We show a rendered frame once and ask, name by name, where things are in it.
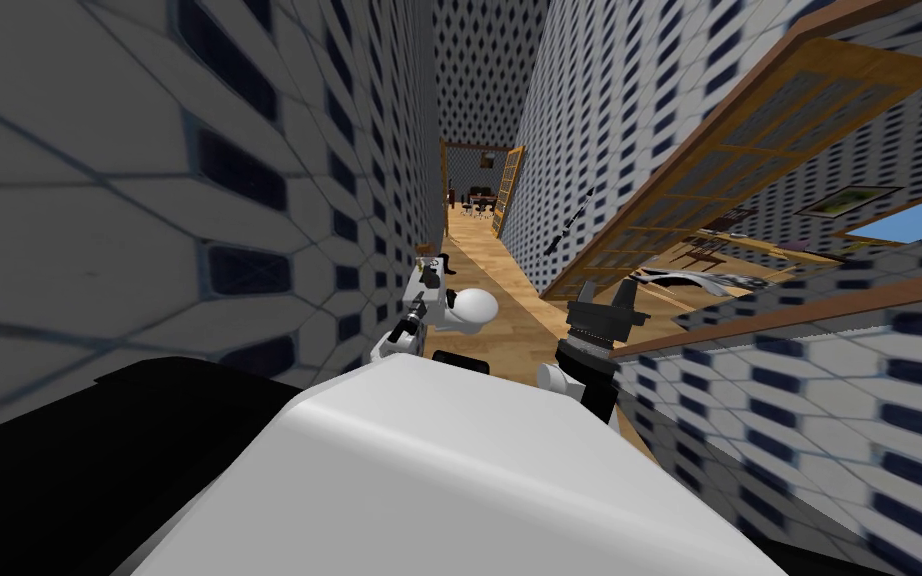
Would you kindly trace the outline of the wooden framed window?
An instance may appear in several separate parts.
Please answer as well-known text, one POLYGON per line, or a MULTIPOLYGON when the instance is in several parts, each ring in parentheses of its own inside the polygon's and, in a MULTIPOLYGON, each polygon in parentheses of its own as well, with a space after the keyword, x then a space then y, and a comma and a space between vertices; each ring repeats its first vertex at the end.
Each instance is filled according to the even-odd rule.
POLYGON ((922 198, 847 225, 832 236, 886 245, 904 245, 922 240, 922 198))

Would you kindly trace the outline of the dark wooden chair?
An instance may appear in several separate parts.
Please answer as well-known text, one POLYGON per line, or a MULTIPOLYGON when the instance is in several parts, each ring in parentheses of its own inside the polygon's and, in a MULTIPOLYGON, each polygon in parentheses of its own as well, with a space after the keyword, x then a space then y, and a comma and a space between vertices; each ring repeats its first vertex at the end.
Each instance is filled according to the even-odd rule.
POLYGON ((727 242, 724 240, 715 240, 694 245, 675 258, 675 261, 688 258, 690 261, 684 265, 684 269, 687 269, 688 266, 693 263, 706 262, 708 266, 703 271, 707 272, 724 263, 724 260, 718 256, 718 253, 726 245, 727 242))

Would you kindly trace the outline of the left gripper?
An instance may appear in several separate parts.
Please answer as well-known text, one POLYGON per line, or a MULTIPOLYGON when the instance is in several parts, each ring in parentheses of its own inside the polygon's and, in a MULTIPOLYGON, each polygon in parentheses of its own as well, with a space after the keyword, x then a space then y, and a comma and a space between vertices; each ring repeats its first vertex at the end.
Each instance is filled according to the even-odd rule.
POLYGON ((430 290, 442 288, 445 278, 456 274, 450 268, 449 261, 448 254, 418 257, 419 282, 430 290))

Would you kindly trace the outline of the large wooden glazed door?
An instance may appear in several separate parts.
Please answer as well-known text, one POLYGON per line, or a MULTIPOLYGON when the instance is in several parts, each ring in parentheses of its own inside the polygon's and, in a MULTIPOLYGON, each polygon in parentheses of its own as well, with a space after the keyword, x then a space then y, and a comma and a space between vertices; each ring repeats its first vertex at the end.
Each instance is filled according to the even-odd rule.
POLYGON ((673 152, 542 292, 612 286, 922 89, 922 57, 830 38, 779 51, 673 152))

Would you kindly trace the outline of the dark dining table with chairs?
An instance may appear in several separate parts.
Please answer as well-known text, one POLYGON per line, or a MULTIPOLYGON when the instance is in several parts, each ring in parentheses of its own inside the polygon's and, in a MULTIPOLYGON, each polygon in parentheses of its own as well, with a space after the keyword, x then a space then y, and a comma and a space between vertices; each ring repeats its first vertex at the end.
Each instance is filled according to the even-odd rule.
POLYGON ((459 206, 462 215, 488 218, 496 208, 498 194, 489 187, 471 187, 465 194, 452 187, 448 190, 447 200, 448 207, 459 206))

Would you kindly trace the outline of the black and white rug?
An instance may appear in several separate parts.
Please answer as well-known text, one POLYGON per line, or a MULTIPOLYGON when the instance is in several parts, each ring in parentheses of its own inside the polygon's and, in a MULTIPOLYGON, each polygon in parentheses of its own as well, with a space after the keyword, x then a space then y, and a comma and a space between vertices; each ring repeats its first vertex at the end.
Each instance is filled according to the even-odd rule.
POLYGON ((633 276, 642 283, 665 289, 694 286, 701 288, 711 296, 724 298, 737 298, 773 286, 772 282, 755 276, 687 270, 640 268, 633 273, 633 276))

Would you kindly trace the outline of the framed wall picture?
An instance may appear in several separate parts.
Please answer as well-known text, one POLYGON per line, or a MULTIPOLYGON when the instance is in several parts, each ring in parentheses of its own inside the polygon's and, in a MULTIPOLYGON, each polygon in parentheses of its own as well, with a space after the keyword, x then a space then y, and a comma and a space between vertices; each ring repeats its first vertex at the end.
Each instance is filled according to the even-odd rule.
POLYGON ((898 190, 901 188, 896 186, 845 186, 795 214, 809 218, 836 219, 898 190))

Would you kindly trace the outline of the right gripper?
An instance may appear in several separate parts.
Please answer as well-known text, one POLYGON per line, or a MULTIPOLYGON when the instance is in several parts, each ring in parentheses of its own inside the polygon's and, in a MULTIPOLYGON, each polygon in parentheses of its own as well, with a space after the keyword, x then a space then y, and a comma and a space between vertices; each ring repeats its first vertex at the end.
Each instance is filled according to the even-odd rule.
POLYGON ((602 348, 612 348, 614 342, 626 342, 633 327, 643 327, 648 314, 634 310, 639 282, 634 276, 625 277, 611 300, 611 305, 592 303, 596 283, 584 282, 580 301, 567 302, 567 334, 602 348))

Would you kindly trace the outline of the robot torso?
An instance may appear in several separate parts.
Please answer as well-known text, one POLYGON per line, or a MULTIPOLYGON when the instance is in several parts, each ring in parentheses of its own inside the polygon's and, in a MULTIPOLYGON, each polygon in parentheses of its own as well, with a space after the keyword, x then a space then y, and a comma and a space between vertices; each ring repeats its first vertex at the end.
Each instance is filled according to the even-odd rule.
POLYGON ((411 355, 304 390, 132 576, 787 576, 573 398, 411 355))

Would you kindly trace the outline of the small wooden glazed door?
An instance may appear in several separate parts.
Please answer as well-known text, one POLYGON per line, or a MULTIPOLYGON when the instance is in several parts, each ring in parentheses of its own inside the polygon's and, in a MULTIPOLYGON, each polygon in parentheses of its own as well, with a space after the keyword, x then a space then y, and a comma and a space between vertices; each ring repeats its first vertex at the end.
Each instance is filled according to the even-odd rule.
POLYGON ((524 156, 526 156, 526 148, 523 146, 511 149, 507 153, 500 186, 493 206, 491 230, 495 238, 500 238, 502 235, 507 210, 517 186, 524 156))

